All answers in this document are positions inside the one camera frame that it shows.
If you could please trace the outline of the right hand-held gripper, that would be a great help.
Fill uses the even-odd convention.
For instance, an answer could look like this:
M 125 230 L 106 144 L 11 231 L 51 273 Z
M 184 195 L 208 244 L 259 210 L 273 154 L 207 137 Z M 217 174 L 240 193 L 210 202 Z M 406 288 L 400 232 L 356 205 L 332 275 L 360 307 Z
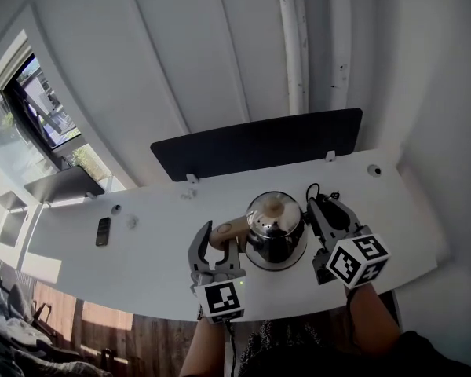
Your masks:
M 361 232 L 363 224 L 349 207 L 335 198 L 329 198 L 328 202 L 335 207 L 330 217 L 333 229 Z M 326 247 L 331 238 L 331 227 L 314 198 L 307 201 L 307 214 L 312 231 Z M 312 266 L 318 285 L 338 280 L 352 290 L 378 278 L 390 257 L 389 249 L 378 234 L 364 233 L 337 240 L 330 250 L 319 250 Z

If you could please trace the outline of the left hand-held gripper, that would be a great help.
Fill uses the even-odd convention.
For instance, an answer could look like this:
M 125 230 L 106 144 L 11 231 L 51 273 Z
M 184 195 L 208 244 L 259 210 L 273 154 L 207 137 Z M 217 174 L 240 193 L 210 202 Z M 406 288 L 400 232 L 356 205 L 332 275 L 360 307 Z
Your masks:
M 192 272 L 192 293 L 199 302 L 201 315 L 212 324 L 238 319 L 245 312 L 246 272 L 240 268 L 237 238 L 222 244 L 224 257 L 215 263 L 215 273 L 205 259 L 212 232 L 208 221 L 196 234 L 188 249 Z

